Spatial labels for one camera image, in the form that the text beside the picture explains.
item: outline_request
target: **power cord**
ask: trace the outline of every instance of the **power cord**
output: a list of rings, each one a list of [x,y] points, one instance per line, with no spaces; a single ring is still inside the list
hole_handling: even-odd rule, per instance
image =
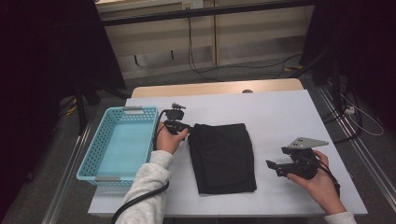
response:
[[[192,37],[191,37],[192,28],[191,28],[191,18],[188,18],[188,23],[189,23],[189,66],[190,66],[190,69],[191,69],[193,72],[195,72],[195,73],[198,74],[200,77],[203,77],[203,78],[205,78],[205,79],[223,82],[223,80],[220,80],[220,79],[217,79],[217,78],[212,78],[212,77],[205,77],[205,76],[203,75],[203,73],[207,73],[207,72],[214,71],[214,70],[217,70],[217,69],[222,69],[222,68],[252,68],[252,69],[261,69],[261,68],[268,68],[268,67],[273,67],[273,66],[277,66],[277,65],[282,64],[282,69],[281,69],[281,71],[279,72],[279,74],[277,74],[275,77],[272,78],[272,79],[276,79],[276,78],[278,78],[279,76],[282,75],[283,70],[284,70],[284,68],[285,68],[285,63],[286,63],[288,60],[290,60],[290,59],[292,59],[292,58],[295,58],[295,57],[301,55],[301,53],[294,54],[294,55],[290,56],[289,58],[287,58],[287,59],[285,59],[285,60],[282,60],[282,61],[279,62],[279,63],[273,63],[273,64],[263,65],[263,66],[229,65],[229,66],[219,66],[219,67],[214,67],[214,68],[209,68],[209,69],[206,69],[206,70],[199,71],[199,70],[195,67],[195,62],[194,62],[193,53],[192,53]]]
[[[358,103],[358,99],[357,99],[357,97],[356,97],[355,92],[354,92],[354,91],[351,91],[351,92],[352,92],[352,95],[353,95],[353,98],[354,98],[354,101],[355,101],[356,105],[358,105],[359,103]],[[362,127],[362,126],[363,126],[363,123],[362,123],[362,119],[361,119],[361,112],[360,112],[359,110],[358,110],[358,113],[356,113],[356,117],[357,117],[357,119],[358,119],[359,125]],[[351,139],[354,139],[354,138],[358,137],[360,134],[361,134],[361,128],[359,128],[357,131],[354,130],[354,134],[352,134],[351,136],[349,136],[349,137],[347,137],[347,138],[345,138],[345,139],[337,140],[337,141],[332,141],[332,142],[333,142],[334,144],[343,143],[343,142],[346,142],[346,141],[349,141],[349,140],[351,140]]]
[[[335,176],[330,171],[329,166],[327,166],[323,161],[319,161],[319,162],[324,167],[321,166],[320,164],[318,164],[318,163],[316,163],[314,161],[311,161],[311,160],[309,160],[307,158],[304,158],[304,157],[298,157],[298,159],[303,160],[303,161],[307,161],[307,162],[315,165],[316,167],[318,167],[320,170],[324,171],[332,179],[332,182],[334,183],[334,188],[335,188],[335,191],[337,192],[338,198],[340,197],[340,195],[341,195],[341,192],[340,192],[341,185],[338,183],[338,180],[335,178]]]
[[[160,131],[163,129],[163,127],[165,127],[165,126],[162,126],[161,129],[160,129],[159,131],[157,131],[157,130],[158,130],[158,126],[159,126],[160,121],[161,121],[161,117],[163,116],[164,113],[167,113],[168,111],[169,111],[169,110],[163,110],[163,111],[160,113],[160,115],[159,115],[159,117],[158,117],[158,119],[157,119],[157,122],[155,123],[155,127],[154,127],[155,134],[154,134],[154,139],[153,139],[153,150],[157,150],[157,137],[158,137],[158,134],[159,134]],[[146,193],[146,194],[143,194],[143,195],[141,195],[141,196],[139,196],[139,197],[137,197],[137,198],[132,199],[131,201],[129,201],[128,203],[126,203],[125,205],[123,205],[122,207],[120,207],[119,210],[117,210],[117,212],[114,214],[113,218],[111,219],[111,223],[112,223],[112,224],[115,224],[116,221],[117,221],[117,219],[120,217],[120,215],[121,215],[125,210],[127,210],[128,208],[130,208],[131,206],[133,206],[133,205],[135,205],[135,204],[137,204],[137,203],[140,203],[140,202],[142,202],[142,201],[144,201],[144,200],[146,200],[146,199],[148,199],[148,198],[150,198],[150,197],[152,197],[152,196],[155,196],[155,195],[157,195],[157,194],[160,194],[160,193],[164,192],[166,189],[168,189],[168,187],[169,187],[169,181],[168,181],[164,186],[162,186],[162,187],[159,188],[159,189],[155,189],[155,190],[150,191],[150,192],[148,192],[148,193]]]
[[[125,205],[120,207],[119,210],[117,210],[117,212],[114,214],[113,218],[111,218],[111,223],[115,224],[117,219],[119,219],[120,215],[125,210],[130,208],[131,206],[133,206],[133,205],[135,205],[137,203],[140,203],[140,202],[142,202],[142,201],[144,201],[144,200],[146,200],[146,199],[148,199],[148,198],[150,198],[152,196],[155,196],[157,194],[160,194],[160,193],[164,192],[166,189],[168,189],[168,187],[169,187],[169,181],[164,186],[162,186],[159,189],[155,189],[155,190],[153,190],[153,191],[151,191],[149,193],[143,194],[143,195],[141,195],[141,196],[139,196],[137,198],[132,199],[131,201],[129,201],[128,203],[126,203]]]
[[[353,123],[355,123],[356,126],[358,126],[361,130],[363,130],[364,132],[366,132],[366,133],[368,133],[368,134],[370,134],[370,135],[380,136],[380,135],[382,135],[382,134],[384,133],[384,129],[382,128],[382,126],[381,126],[375,119],[373,119],[370,115],[368,115],[366,112],[364,112],[363,110],[361,110],[358,106],[353,105],[343,94],[341,94],[341,96],[342,96],[346,101],[348,101],[349,104],[352,105],[355,109],[357,109],[359,112],[361,112],[362,114],[364,114],[365,116],[367,116],[369,119],[371,119],[371,120],[381,129],[381,133],[371,133],[371,132],[369,132],[369,131],[363,129],[363,127],[362,127],[362,125],[361,125],[361,120],[359,120],[360,123],[358,123],[358,122],[356,122],[356,121],[352,118],[352,116],[349,114],[350,120],[351,120]]]

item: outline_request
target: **black pants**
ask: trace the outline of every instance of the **black pants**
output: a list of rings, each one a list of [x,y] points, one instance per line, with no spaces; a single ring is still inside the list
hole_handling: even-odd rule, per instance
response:
[[[257,188],[245,124],[195,124],[189,144],[200,194],[252,192]]]

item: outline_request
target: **table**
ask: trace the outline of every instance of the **table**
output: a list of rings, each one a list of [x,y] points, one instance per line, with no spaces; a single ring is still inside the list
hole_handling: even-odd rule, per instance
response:
[[[272,84],[279,85],[280,91],[276,91]],[[255,93],[239,93],[246,89]],[[243,122],[247,125],[255,155],[258,188],[253,193],[199,196],[188,143],[182,142],[170,167],[172,177],[166,191],[166,217],[306,217],[324,214],[303,189],[287,178],[277,177],[265,163],[265,160],[290,162],[280,148],[298,136],[331,142],[309,94],[297,79],[142,87],[134,91],[126,105],[156,105],[161,110],[173,102],[187,107],[183,122],[190,125],[194,122],[211,125]],[[332,172],[341,183],[341,199],[346,208],[356,215],[367,214],[334,145],[330,143],[318,149],[329,157]],[[128,188],[98,187],[89,213],[112,216],[121,206]]]

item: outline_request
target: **right hand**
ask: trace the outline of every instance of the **right hand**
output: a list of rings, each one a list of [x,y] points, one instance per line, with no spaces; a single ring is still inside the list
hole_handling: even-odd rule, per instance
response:
[[[158,132],[157,150],[163,150],[174,154],[180,142],[189,134],[189,129],[184,129],[183,132],[178,135],[172,135],[161,122],[158,127]]]
[[[320,161],[329,166],[329,160],[326,155],[317,150],[314,150],[314,152]],[[328,216],[347,211],[338,198],[332,179],[321,169],[318,170],[314,178],[309,180],[294,174],[288,174],[288,179],[306,189]]]

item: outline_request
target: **black curtain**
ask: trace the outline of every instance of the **black curtain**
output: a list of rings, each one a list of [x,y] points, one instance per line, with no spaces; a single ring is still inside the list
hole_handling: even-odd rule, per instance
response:
[[[396,130],[396,9],[389,1],[320,1],[314,10],[301,64],[327,50],[327,59],[313,69],[316,84],[332,76],[332,59],[340,74],[374,108],[385,125]]]
[[[0,0],[0,74],[2,220],[45,150],[59,102],[74,94],[75,81],[125,86],[92,0]]]

